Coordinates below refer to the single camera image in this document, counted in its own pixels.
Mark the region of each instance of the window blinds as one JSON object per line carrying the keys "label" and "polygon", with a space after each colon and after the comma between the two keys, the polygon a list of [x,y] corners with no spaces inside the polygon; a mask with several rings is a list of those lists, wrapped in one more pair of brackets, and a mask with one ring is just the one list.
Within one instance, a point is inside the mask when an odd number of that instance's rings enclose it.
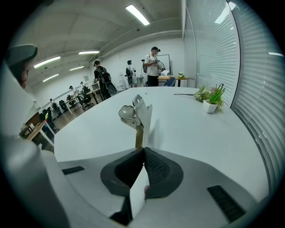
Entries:
{"label": "window blinds", "polygon": [[274,191],[285,163],[285,59],[272,34],[244,2],[233,0],[240,38],[240,78],[232,109],[252,133]]}
{"label": "window blinds", "polygon": [[196,41],[195,87],[205,85],[210,88],[224,83],[227,88],[223,99],[225,104],[231,104],[240,69],[240,50],[229,5],[225,0],[188,0],[186,6]]}

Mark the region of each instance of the white ceiling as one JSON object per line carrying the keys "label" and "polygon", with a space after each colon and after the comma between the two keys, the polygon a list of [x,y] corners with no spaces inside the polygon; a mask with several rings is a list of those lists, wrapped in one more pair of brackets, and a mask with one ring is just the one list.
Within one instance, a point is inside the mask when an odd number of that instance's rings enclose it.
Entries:
{"label": "white ceiling", "polygon": [[[150,22],[144,26],[125,7],[133,4]],[[61,56],[60,60],[30,68],[27,84],[35,87],[54,74],[82,66],[92,55],[107,53],[148,34],[181,29],[180,1],[173,0],[55,0],[42,6],[22,28],[13,45],[34,44],[38,54],[32,65]]]}

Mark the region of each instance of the person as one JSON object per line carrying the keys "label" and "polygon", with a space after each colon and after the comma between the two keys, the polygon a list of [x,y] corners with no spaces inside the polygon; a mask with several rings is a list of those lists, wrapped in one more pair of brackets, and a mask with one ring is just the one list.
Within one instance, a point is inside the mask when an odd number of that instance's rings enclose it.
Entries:
{"label": "person", "polygon": [[74,97],[77,97],[77,96],[78,96],[76,89],[75,89],[75,88],[73,88],[73,86],[72,86],[72,85],[69,87],[69,89],[73,91],[72,96],[74,96]]}
{"label": "person", "polygon": [[108,99],[111,97],[111,95],[108,89],[106,88],[105,83],[103,83],[102,78],[101,78],[102,72],[107,72],[107,70],[105,67],[100,66],[100,62],[98,60],[94,62],[94,66],[96,67],[96,69],[94,70],[94,76],[95,76],[94,83],[99,81],[101,93],[105,97],[105,99]]}
{"label": "person", "polygon": [[52,98],[50,98],[50,103],[51,103],[52,109],[57,111],[58,116],[61,116],[61,111],[59,107],[57,106],[56,102],[52,100]]}
{"label": "person", "polygon": [[81,85],[81,89],[84,90],[86,87],[85,84],[83,82],[80,82],[80,85]]}
{"label": "person", "polygon": [[162,69],[159,65],[158,62],[159,60],[157,59],[156,55],[160,49],[157,47],[153,47],[151,49],[151,54],[148,54],[145,56],[145,63],[144,65],[147,67],[147,84],[148,86],[159,86],[159,69]]}
{"label": "person", "polygon": [[130,87],[137,87],[138,80],[137,80],[136,75],[135,75],[136,70],[132,66],[132,60],[129,60],[127,63],[128,63],[128,65],[126,67],[126,74],[127,75],[130,74],[132,77],[132,84],[130,84]]}

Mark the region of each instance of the black pants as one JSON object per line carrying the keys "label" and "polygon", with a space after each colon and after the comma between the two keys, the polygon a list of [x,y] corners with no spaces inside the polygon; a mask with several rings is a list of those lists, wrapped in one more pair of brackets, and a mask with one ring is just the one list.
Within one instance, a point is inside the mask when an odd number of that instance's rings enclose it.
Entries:
{"label": "black pants", "polygon": [[159,86],[158,76],[147,76],[147,85],[148,86]]}
{"label": "black pants", "polygon": [[105,99],[108,99],[111,97],[111,95],[110,95],[109,91],[106,89],[106,87],[101,89],[101,93]]}

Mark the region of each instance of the white table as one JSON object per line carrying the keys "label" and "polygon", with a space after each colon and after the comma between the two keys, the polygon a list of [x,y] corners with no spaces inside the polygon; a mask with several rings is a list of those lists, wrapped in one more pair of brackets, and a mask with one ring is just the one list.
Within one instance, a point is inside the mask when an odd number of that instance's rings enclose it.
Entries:
{"label": "white table", "polygon": [[65,104],[66,104],[66,107],[67,107],[67,109],[68,109],[68,111],[73,115],[73,113],[72,113],[72,111],[70,110],[70,108],[69,108],[69,106],[68,106],[68,103],[69,102],[71,102],[71,101],[75,101],[76,102],[76,104],[80,107],[80,108],[82,108],[82,106],[81,106],[81,104],[79,103],[79,101],[78,101],[78,98],[77,98],[78,96],[76,96],[76,97],[74,97],[74,98],[72,98],[72,99],[70,99],[70,100],[68,100],[67,102],[65,102]]}
{"label": "white table", "polygon": [[260,201],[268,194],[265,167],[250,133],[229,108],[207,114],[187,87],[143,87],[123,91],[74,119],[55,135],[58,162],[108,155],[135,147],[135,129],[118,115],[140,94],[153,105],[149,147],[206,162]]}

